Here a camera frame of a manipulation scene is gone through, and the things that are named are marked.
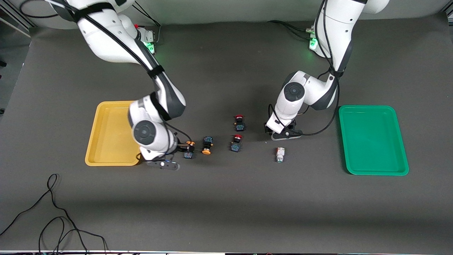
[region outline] white switch component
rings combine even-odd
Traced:
[[[277,148],[277,162],[278,163],[283,162],[283,156],[284,156],[284,148],[278,147]]]

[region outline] wall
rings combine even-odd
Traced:
[[[17,6],[23,0],[10,0]],[[148,13],[163,25],[214,22],[268,20],[314,20],[321,0],[137,0]],[[362,19],[397,19],[421,17],[440,11],[449,0],[390,0],[388,6],[376,15],[362,14]],[[34,15],[53,13],[48,3],[31,2],[24,8]],[[123,12],[134,23],[151,25],[148,18],[134,8]],[[39,26],[76,28],[59,17],[33,19]]]

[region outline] metal frame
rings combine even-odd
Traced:
[[[6,25],[8,25],[9,27],[11,27],[12,29],[15,29],[16,31],[20,32],[21,34],[23,34],[23,35],[25,35],[25,36],[31,38],[31,37],[30,37],[30,34],[27,33],[27,31],[26,31],[26,32],[25,32],[25,31],[22,31],[22,29],[20,29],[20,28],[14,26],[13,24],[11,24],[10,22],[4,20],[3,18],[0,18],[0,21],[3,22],[3,23],[5,23]]]
[[[17,22],[21,27],[23,27],[26,32],[29,32],[29,28],[37,27],[30,19],[25,17],[19,12],[19,10],[9,2],[8,0],[0,0],[0,9],[2,9],[6,14],[8,14],[14,21]]]
[[[447,13],[448,24],[453,25],[453,0],[451,0],[445,7],[443,7],[442,11]]]

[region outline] yellow tray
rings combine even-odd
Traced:
[[[89,166],[133,166],[139,145],[132,138],[127,113],[133,101],[109,101],[97,106],[85,163]]]

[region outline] black sleeve strap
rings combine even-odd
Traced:
[[[149,95],[149,98],[151,98],[151,103],[153,103],[154,107],[156,107],[156,110],[160,114],[160,116],[162,116],[165,121],[171,120],[167,111],[162,107],[162,105],[160,105],[159,101],[157,100],[156,92],[152,92]]]
[[[148,71],[148,75],[151,78],[154,78],[154,77],[158,76],[159,74],[161,74],[162,72],[165,72],[164,68],[161,65],[158,65],[154,69]]]
[[[333,70],[332,68],[329,67],[329,73],[331,75],[333,75],[334,77],[340,78],[340,77],[343,76],[344,70],[343,71],[335,71],[335,70]]]
[[[93,5],[90,5],[90,6],[86,7],[86,8],[84,8],[84,9],[76,11],[74,13],[74,15],[73,15],[74,21],[77,23],[84,16],[86,16],[86,15],[88,15],[90,13],[101,12],[103,9],[115,10],[113,8],[113,5],[111,5],[109,3],[93,4]]]

